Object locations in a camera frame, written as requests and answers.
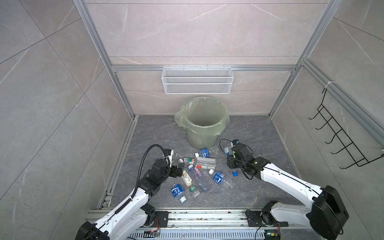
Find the bottle dark blue label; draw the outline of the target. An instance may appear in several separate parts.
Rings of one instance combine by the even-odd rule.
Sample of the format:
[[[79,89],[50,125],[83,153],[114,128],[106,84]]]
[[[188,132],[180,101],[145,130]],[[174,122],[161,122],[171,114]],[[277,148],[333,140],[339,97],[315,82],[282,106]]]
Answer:
[[[227,156],[233,156],[233,151],[232,151],[232,148],[231,147],[226,147],[224,149],[224,152]]]

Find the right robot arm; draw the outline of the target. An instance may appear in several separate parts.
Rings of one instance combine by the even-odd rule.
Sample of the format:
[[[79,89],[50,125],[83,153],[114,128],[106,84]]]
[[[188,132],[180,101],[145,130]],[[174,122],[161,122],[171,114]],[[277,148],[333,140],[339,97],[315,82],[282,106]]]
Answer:
[[[238,140],[233,140],[231,147],[222,149],[222,152],[227,156],[230,169],[240,169],[248,180],[270,183],[301,202],[301,205],[287,205],[269,201],[259,217],[247,211],[248,219],[260,220],[262,226],[268,227],[280,226],[283,222],[310,227],[326,240],[335,240],[344,234],[349,213],[335,188],[322,188],[299,179],[271,161],[255,157],[249,146]]]

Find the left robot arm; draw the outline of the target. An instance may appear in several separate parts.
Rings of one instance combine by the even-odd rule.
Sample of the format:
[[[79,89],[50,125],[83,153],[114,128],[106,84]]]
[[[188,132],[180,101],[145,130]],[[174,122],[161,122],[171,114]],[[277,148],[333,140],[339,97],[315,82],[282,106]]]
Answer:
[[[155,220],[155,208],[148,204],[149,200],[159,192],[165,180],[182,175],[182,168],[169,164],[165,159],[157,159],[124,201],[93,224],[85,222],[75,239],[125,240],[136,229],[151,226]]]

